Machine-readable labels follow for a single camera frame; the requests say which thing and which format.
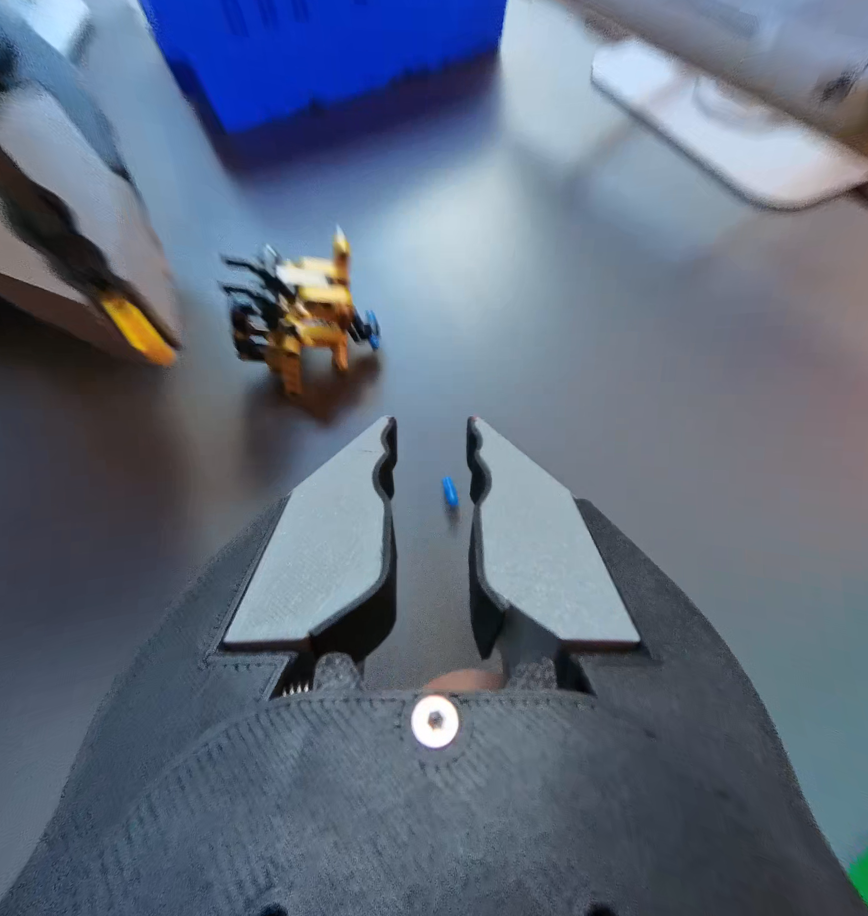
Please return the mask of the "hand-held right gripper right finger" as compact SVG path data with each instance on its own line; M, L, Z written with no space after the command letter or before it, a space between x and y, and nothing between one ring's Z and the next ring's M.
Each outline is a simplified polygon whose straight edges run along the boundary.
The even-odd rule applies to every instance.
M471 626L482 658L629 651L641 637L570 490L488 422L467 422Z

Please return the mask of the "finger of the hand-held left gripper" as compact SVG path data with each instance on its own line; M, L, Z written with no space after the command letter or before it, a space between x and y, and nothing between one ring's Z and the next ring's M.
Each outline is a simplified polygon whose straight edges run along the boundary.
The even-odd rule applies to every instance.
M0 148L27 178L66 205L79 234L106 258L116 280L130 292L131 302L169 344L180 345L180 312L170 270L142 199L128 180L101 160L56 98L48 92L5 93L0 99ZM1 198L0 203L5 221L17 235ZM87 297L65 281L62 268L20 239L42 255L64 283Z
M19 312L120 360L143 360L107 314L64 283L15 235L0 203L0 308Z

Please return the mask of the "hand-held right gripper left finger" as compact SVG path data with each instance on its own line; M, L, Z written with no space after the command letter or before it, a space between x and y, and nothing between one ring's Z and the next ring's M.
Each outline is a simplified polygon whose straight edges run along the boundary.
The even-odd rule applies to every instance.
M397 423L383 416L294 487L260 545L222 647L368 658L396 619Z

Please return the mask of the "yellow lego beam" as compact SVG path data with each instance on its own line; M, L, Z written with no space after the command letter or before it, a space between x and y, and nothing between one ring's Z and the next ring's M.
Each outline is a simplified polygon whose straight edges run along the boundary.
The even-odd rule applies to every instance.
M161 367L175 364L176 349L133 302L107 292L99 297L98 304L124 340L146 362Z

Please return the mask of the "yellow lego model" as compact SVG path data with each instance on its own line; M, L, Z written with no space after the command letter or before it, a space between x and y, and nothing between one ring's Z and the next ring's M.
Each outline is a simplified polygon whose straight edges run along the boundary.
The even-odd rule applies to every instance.
M328 258L282 258L265 245L258 258L221 255L229 269L259 281L252 289L220 283L228 298L230 332L237 357L264 364L280 380L288 398L303 393L303 353L330 353L337 372L348 370L349 342L380 347L381 331L373 312L361 315L351 285L351 248L337 225Z

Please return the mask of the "blue plastic bin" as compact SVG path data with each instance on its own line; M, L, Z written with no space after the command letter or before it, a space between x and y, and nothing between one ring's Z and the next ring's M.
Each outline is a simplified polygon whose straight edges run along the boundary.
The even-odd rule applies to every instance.
M499 49L505 1L142 1L183 92L241 134Z

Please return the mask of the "instruction sign stand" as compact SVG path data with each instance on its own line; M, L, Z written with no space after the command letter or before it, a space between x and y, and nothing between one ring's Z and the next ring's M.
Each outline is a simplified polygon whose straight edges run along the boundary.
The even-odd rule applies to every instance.
M868 1L565 5L602 38L597 90L741 199L868 200Z

